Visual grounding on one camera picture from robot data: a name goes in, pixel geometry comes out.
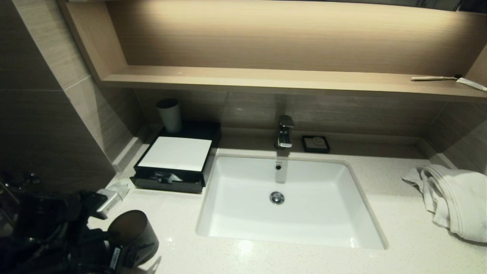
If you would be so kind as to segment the white sink basin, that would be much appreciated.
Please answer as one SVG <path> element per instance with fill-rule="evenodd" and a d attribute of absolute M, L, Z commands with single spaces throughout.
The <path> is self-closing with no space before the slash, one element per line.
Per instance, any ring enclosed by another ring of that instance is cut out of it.
<path fill-rule="evenodd" d="M 281 205 L 269 200 L 279 191 Z M 205 191 L 200 236 L 385 250 L 344 162 L 219 156 Z"/>

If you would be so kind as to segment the white toothpaste tube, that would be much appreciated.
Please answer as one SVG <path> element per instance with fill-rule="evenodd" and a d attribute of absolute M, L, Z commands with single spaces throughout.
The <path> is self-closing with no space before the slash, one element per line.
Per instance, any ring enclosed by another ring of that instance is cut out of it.
<path fill-rule="evenodd" d="M 475 83 L 475 82 L 473 82 L 473 81 L 471 81 L 471 80 L 468 80 L 468 79 L 466 79 L 466 78 L 463 78 L 463 77 L 458 78 L 458 79 L 456 80 L 456 82 L 457 82 L 457 83 L 461 83 L 461 84 L 466 85 L 466 86 L 469 86 L 469 87 L 471 87 L 471 88 L 474 88 L 474 89 L 480 90 L 480 91 L 482 91 L 482 92 L 487 92 L 487 86 L 484 86 L 484 85 L 479 84 L 479 83 Z"/>

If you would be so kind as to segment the black soap dish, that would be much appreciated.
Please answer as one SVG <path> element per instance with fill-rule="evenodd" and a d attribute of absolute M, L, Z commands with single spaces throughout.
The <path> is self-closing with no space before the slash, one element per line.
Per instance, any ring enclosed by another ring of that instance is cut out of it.
<path fill-rule="evenodd" d="M 325 139 L 327 148 L 313 148 L 312 144 L 311 144 L 311 139 L 313 137 L 315 137 L 315 136 L 312 136 L 312 135 L 303 135 L 302 136 L 302 145 L 303 145 L 304 151 L 306 151 L 308 153 L 314 153 L 314 154 L 329 154 L 331 151 L 331 147 L 330 147 L 326 137 L 319 136 L 319 137 L 322 137 Z"/>

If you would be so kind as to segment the light grey cup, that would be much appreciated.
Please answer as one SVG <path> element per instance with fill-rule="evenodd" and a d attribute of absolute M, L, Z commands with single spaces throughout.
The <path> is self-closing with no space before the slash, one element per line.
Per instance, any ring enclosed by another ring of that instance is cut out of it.
<path fill-rule="evenodd" d="M 175 98 L 166 98 L 156 104 L 164 128 L 171 134 L 182 130 L 182 121 L 179 101 Z"/>

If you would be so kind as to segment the white towel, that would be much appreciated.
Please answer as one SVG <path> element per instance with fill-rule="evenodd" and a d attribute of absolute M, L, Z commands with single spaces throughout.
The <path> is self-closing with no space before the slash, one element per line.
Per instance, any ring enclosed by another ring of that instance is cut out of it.
<path fill-rule="evenodd" d="M 421 192 L 435 225 L 487 244 L 487 175 L 431 164 L 412 168 L 402 180 Z"/>

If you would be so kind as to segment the crumpled clear plastic sachet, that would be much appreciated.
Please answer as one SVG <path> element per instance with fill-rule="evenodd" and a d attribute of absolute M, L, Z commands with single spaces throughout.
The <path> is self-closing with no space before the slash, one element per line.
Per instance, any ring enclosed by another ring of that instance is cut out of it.
<path fill-rule="evenodd" d="M 120 199 L 123 200 L 128 192 L 129 192 L 129 187 L 127 184 L 122 184 L 120 182 L 117 182 L 115 184 L 112 184 L 111 186 L 107 187 L 108 190 L 115 191 L 118 196 L 120 196 Z"/>

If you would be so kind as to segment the dark grey cup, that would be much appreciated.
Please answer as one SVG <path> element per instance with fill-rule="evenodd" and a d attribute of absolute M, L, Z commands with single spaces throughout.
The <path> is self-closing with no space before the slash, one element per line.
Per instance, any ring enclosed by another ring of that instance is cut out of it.
<path fill-rule="evenodd" d="M 148 217 L 141 210 L 129 210 L 118 216 L 108 228 L 108 232 L 123 246 L 155 243 L 159 241 Z"/>

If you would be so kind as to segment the chrome faucet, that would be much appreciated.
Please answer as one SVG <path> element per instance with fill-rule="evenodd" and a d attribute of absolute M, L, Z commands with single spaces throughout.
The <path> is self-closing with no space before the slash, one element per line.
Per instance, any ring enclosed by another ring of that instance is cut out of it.
<path fill-rule="evenodd" d="M 278 119 L 278 131 L 274 146 L 278 150 L 292 147 L 291 130 L 294 128 L 294 122 L 290 116 L 281 115 Z"/>

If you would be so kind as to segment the wooden shelf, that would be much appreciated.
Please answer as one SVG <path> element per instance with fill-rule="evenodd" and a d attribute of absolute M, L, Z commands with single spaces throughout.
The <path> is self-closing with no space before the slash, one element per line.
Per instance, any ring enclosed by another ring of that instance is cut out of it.
<path fill-rule="evenodd" d="M 129 65 L 102 76 L 109 87 L 278 95 L 387 97 L 487 104 L 487 92 L 452 80 L 412 81 L 397 73 Z"/>

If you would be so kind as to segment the white toothbrush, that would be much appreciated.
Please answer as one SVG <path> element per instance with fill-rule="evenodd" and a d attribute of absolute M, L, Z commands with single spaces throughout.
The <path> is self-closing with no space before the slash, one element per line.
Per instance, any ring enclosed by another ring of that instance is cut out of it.
<path fill-rule="evenodd" d="M 416 76 L 411 77 L 411 81 L 435 81 L 435 80 L 458 80 L 461 78 L 461 74 L 456 74 L 454 76 Z"/>

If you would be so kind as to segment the black lacquer storage box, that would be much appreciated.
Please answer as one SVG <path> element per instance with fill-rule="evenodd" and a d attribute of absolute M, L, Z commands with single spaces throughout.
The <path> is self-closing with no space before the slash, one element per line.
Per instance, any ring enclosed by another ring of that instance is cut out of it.
<path fill-rule="evenodd" d="M 165 129 L 162 129 L 157 137 L 151 142 L 148 149 L 153 145 L 156 139 L 160 136 L 164 137 L 181 137 L 181 138 L 192 138 L 192 139 L 208 139 L 212 141 L 211 148 L 205 160 L 205 165 L 202 169 L 202 172 L 206 179 L 206 184 L 209 179 L 209 174 L 212 170 L 212 165 L 216 156 L 216 152 L 221 140 L 221 126 L 219 123 L 209 123 L 209 122 L 201 122 L 201 121 L 184 121 L 182 130 L 175 134 L 170 134 Z M 137 167 L 137 164 L 141 161 L 142 157 L 137 161 L 134 165 L 134 170 L 138 168 L 144 167 Z"/>

